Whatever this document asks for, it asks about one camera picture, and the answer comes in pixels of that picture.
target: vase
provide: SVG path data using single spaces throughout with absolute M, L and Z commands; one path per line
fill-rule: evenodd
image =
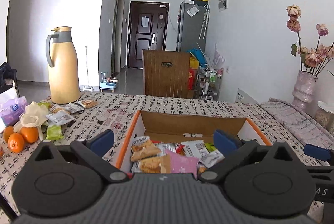
M 297 81 L 293 89 L 292 104 L 305 112 L 306 107 L 313 101 L 316 77 L 306 71 L 299 70 Z

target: gray refrigerator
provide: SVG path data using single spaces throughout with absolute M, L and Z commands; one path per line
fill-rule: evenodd
M 206 35 L 203 39 L 205 24 L 201 39 L 199 39 L 199 34 L 201 33 L 206 8 L 199 6 L 198 8 L 200 11 L 191 17 L 187 11 L 192 7 L 194 7 L 194 5 L 189 3 L 181 3 L 180 5 L 179 28 L 177 32 L 176 44 L 176 50 L 178 52 L 186 52 L 192 48 L 198 49 L 197 43 L 201 47 L 202 51 L 205 51 Z

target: thermos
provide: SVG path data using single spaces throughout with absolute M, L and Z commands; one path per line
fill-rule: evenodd
M 46 39 L 51 100 L 65 104 L 80 98 L 78 57 L 71 36 L 71 27 L 56 27 Z

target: front door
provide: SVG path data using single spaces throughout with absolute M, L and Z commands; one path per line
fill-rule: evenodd
M 143 49 L 164 49 L 167 6 L 157 3 L 131 3 L 129 68 L 143 68 Z

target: tangerine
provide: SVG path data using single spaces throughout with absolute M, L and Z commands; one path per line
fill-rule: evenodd
M 8 126 L 3 130 L 3 139 L 8 142 L 9 137 L 14 133 L 14 127 Z
M 22 127 L 21 135 L 23 136 L 24 140 L 28 143 L 36 142 L 39 137 L 38 129 L 36 127 L 31 127 L 31 128 Z
M 12 152 L 21 152 L 24 148 L 24 139 L 19 133 L 13 133 L 8 139 L 8 147 Z

